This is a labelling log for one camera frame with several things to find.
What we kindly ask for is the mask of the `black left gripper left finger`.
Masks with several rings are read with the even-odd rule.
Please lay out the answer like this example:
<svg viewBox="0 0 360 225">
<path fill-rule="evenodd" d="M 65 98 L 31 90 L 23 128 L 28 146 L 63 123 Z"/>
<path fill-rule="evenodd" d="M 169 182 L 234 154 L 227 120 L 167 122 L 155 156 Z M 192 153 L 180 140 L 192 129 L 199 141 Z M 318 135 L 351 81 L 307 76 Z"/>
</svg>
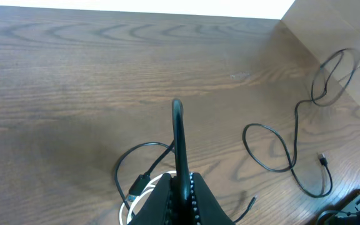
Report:
<svg viewBox="0 0 360 225">
<path fill-rule="evenodd" d="M 164 173 L 152 190 L 143 207 L 129 225 L 163 225 L 171 190 L 171 175 Z"/>
</svg>

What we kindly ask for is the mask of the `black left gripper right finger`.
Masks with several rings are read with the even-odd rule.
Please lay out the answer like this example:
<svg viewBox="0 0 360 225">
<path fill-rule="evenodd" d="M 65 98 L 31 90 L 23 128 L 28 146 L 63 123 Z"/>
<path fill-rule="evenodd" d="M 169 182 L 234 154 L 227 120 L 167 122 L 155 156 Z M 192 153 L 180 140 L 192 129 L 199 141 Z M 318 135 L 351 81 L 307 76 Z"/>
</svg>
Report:
<svg viewBox="0 0 360 225">
<path fill-rule="evenodd" d="M 233 225 L 233 221 L 222 210 L 203 177 L 191 174 L 191 219 L 196 225 Z"/>
</svg>

